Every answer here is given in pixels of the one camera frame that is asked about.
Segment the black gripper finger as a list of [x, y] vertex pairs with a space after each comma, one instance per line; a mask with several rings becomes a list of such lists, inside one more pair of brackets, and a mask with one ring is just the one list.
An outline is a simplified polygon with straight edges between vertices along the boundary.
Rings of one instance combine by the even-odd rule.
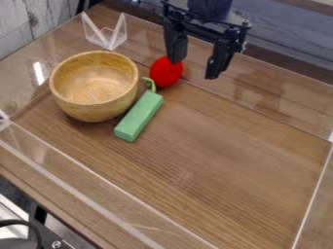
[[212, 38], [211, 43], [214, 44], [214, 50], [205, 68], [205, 78], [208, 80], [216, 79], [219, 73], [227, 69], [236, 50], [236, 35], [234, 32], [226, 32]]
[[180, 23], [164, 21], [165, 56], [172, 64], [179, 63], [187, 56], [187, 34]]

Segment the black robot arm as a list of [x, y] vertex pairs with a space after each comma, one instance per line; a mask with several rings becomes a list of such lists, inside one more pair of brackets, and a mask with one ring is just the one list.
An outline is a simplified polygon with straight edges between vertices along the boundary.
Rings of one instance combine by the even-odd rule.
[[231, 11], [232, 0], [161, 0], [165, 56], [172, 64], [187, 56], [188, 37], [214, 45], [205, 78], [215, 79], [227, 69], [232, 56], [244, 50], [252, 25]]

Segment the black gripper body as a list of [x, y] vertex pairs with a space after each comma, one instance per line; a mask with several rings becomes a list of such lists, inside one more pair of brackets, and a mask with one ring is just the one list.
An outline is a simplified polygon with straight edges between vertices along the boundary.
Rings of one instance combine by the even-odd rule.
[[252, 25], [231, 10], [232, 0], [161, 0], [161, 22], [181, 24], [184, 33], [205, 41], [226, 32], [236, 35], [236, 50], [243, 51], [247, 31]]

